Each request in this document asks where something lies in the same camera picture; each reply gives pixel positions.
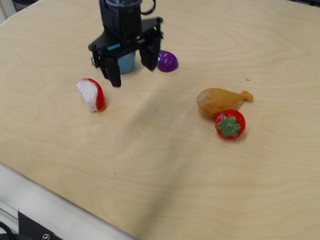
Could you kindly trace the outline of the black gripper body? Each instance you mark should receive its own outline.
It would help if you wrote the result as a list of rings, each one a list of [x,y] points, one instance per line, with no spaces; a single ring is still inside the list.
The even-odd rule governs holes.
[[[122,57],[135,50],[139,51],[139,44],[161,43],[163,32],[162,17],[145,18],[156,8],[156,1],[146,12],[141,11],[141,0],[100,0],[100,14],[103,33],[89,44],[88,49],[94,55],[102,51],[107,56]],[[119,44],[120,48],[107,50],[107,47]]]

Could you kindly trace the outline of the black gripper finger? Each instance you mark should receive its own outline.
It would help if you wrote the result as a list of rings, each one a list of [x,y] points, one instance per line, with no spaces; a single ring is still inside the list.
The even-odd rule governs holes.
[[[145,42],[138,46],[141,63],[148,70],[153,71],[158,64],[158,56],[161,49],[160,42],[146,44]]]
[[[104,78],[108,79],[113,87],[121,86],[120,67],[116,57],[101,57],[99,66]]]

